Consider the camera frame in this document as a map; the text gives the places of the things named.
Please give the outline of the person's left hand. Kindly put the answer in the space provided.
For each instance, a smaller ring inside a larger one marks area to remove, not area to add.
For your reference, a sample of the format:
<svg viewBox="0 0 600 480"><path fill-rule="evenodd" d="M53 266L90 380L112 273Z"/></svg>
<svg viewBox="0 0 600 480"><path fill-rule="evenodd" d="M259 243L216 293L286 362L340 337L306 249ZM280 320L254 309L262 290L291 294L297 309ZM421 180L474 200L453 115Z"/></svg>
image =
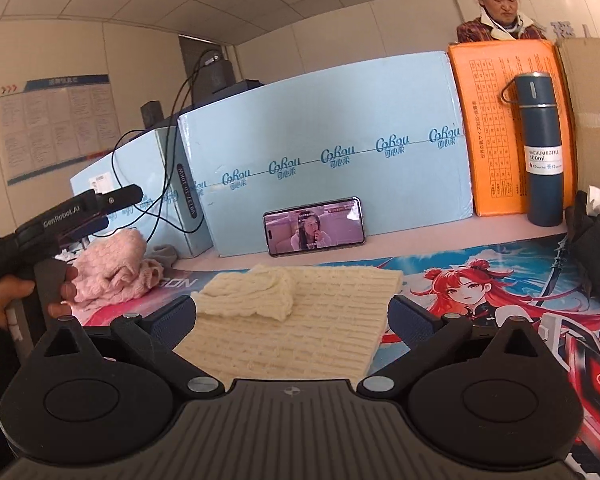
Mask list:
<svg viewBox="0 0 600 480"><path fill-rule="evenodd" d="M60 318L71 314L70 302L76 298L76 286L73 281L78 277L79 272L73 266L66 269L66 279L60 285L60 301L47 306L47 312L52 318ZM35 284L29 280L15 278L12 275L6 275L0 279L0 328L7 330L6 308L16 300L26 298L34 292Z"/></svg>

